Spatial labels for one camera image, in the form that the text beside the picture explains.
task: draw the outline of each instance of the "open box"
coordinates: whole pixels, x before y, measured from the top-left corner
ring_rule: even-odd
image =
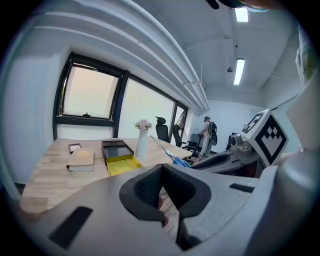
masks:
[[[102,141],[101,149],[104,163],[111,176],[143,167],[123,140]]]

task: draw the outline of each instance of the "scissors blade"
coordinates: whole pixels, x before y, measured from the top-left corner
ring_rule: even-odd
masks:
[[[173,155],[169,154],[167,152],[167,150],[158,141],[156,141],[156,139],[154,137],[152,137],[151,135],[150,135],[150,137],[160,146],[160,148],[163,149],[163,151],[167,154],[168,157],[171,158],[171,160],[177,160]]]

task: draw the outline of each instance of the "pants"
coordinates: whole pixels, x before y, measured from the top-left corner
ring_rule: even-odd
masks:
[[[210,155],[210,151],[211,151],[211,139],[210,139],[210,135],[208,134],[203,138],[202,150],[200,152],[200,155],[203,157],[208,157]]]

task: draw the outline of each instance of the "beige book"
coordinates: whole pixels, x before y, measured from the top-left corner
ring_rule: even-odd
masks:
[[[90,172],[94,170],[94,155],[92,148],[76,148],[70,156],[67,168],[71,172]]]

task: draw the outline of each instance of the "wooden table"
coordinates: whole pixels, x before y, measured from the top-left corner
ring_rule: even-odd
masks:
[[[123,140],[133,151],[136,150],[136,138],[110,140]],[[192,155],[190,151],[159,139],[157,141],[181,159]],[[67,170],[66,165],[70,157],[68,144],[74,143],[80,143],[83,148],[94,148],[94,171],[69,172]],[[146,156],[136,156],[136,159],[144,167],[172,163],[172,160],[151,137],[147,138]],[[25,213],[41,214],[84,186],[109,176],[102,155],[101,140],[56,139],[36,165],[24,188],[20,207]]]

